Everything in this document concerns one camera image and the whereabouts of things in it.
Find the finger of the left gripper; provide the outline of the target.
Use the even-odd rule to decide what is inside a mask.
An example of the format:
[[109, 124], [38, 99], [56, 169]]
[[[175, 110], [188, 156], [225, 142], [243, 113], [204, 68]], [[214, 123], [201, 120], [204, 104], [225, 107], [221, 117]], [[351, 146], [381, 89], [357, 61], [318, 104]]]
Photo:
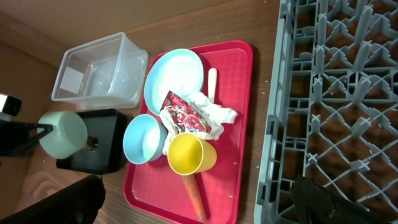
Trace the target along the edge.
[[23, 122], [13, 122], [17, 131], [27, 135], [17, 140], [17, 146], [13, 149], [17, 155], [31, 155], [34, 147], [39, 140], [53, 131], [51, 124], [33, 124]]

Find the yellow plastic cup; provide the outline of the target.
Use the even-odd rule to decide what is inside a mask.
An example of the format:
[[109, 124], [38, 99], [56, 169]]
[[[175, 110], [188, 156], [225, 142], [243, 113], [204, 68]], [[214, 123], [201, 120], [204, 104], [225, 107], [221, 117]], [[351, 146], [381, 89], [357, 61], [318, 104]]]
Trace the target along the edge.
[[191, 133], [176, 135], [169, 146], [167, 160], [179, 175], [191, 175], [211, 169], [217, 161], [215, 148]]

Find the red snack wrapper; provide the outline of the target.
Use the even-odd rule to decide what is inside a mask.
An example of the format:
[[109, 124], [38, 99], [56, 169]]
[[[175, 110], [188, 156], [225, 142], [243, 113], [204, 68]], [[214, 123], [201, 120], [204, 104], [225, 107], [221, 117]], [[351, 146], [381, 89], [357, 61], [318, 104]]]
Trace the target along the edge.
[[179, 130], [189, 133], [210, 133], [211, 127], [204, 117], [188, 102], [169, 91], [162, 103], [161, 112], [167, 113]]

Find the light blue bowl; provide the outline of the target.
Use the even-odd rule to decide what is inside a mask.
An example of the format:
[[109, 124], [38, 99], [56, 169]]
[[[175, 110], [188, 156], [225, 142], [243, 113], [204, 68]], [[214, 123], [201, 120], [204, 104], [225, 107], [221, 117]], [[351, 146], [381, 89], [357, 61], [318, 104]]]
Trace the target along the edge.
[[164, 125], [152, 115], [140, 114], [127, 126], [123, 137], [123, 151], [133, 164], [145, 164], [163, 155], [167, 137]]

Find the white napkin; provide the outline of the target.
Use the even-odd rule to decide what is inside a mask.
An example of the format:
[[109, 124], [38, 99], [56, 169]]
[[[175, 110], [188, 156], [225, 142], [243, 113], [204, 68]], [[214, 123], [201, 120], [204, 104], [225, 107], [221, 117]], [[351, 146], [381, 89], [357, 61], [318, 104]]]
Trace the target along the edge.
[[[238, 116], [237, 112], [231, 108], [224, 108], [220, 105], [211, 103], [209, 98], [202, 92], [191, 92], [180, 95], [186, 102], [188, 102], [193, 109], [206, 119], [211, 127], [210, 133], [191, 133], [200, 139], [217, 140], [224, 131], [223, 124], [233, 124], [235, 118]], [[172, 139], [180, 133], [189, 133], [181, 131], [172, 123], [171, 117], [167, 113], [160, 111], [159, 117], [161, 122], [166, 127], [168, 134], [165, 140], [163, 154], [166, 155], [169, 151], [169, 146]]]

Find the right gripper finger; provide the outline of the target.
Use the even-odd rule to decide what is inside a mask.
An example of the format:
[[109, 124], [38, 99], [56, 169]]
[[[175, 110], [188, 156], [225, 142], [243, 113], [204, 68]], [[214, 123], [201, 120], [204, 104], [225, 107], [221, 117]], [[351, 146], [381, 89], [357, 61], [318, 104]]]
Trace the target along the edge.
[[292, 201], [299, 222], [304, 224], [383, 224], [385, 222], [353, 202], [338, 197], [301, 176], [295, 180]]

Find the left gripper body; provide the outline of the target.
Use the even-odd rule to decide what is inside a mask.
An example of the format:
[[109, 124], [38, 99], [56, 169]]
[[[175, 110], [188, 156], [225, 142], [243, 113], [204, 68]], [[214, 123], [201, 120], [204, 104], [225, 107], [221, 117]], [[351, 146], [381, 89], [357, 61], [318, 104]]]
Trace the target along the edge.
[[20, 156], [18, 129], [17, 122], [1, 120], [1, 156]]

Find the brown food scrap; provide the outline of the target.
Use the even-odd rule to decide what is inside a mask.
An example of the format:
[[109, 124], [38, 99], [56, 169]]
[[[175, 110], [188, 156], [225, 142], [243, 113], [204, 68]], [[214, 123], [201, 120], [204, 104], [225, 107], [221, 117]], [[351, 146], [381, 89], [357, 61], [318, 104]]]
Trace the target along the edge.
[[85, 145], [85, 149], [90, 150], [90, 151], [95, 151], [97, 147], [98, 147], [97, 138], [88, 136], [88, 139], [87, 139], [86, 145]]

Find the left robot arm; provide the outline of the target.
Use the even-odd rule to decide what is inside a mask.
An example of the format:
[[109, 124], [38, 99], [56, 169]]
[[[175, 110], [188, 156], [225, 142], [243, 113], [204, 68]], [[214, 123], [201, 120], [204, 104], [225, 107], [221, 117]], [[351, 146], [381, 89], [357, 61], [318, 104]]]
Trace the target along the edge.
[[[1, 121], [1, 155], [21, 156], [54, 132], [51, 124]], [[101, 177], [89, 175], [55, 194], [1, 219], [1, 224], [93, 223], [105, 200]]]

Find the mint green bowl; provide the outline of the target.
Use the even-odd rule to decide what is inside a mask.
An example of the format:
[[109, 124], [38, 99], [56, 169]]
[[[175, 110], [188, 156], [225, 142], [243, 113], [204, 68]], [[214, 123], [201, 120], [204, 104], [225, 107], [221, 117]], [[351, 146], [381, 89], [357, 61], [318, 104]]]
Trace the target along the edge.
[[39, 124], [50, 124], [53, 130], [39, 140], [43, 150], [55, 159], [66, 159], [82, 149], [88, 139], [83, 119], [71, 111], [48, 112]]

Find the orange carrot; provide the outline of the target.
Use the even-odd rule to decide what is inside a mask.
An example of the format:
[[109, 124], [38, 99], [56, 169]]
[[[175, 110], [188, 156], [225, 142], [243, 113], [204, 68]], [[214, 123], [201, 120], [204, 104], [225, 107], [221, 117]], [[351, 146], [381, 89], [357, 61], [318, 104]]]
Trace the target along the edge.
[[194, 211], [198, 217], [198, 220], [202, 223], [206, 222], [206, 213], [201, 199], [200, 191], [197, 185], [197, 181], [194, 175], [182, 175], [183, 184], [188, 192], [190, 201], [193, 205]]

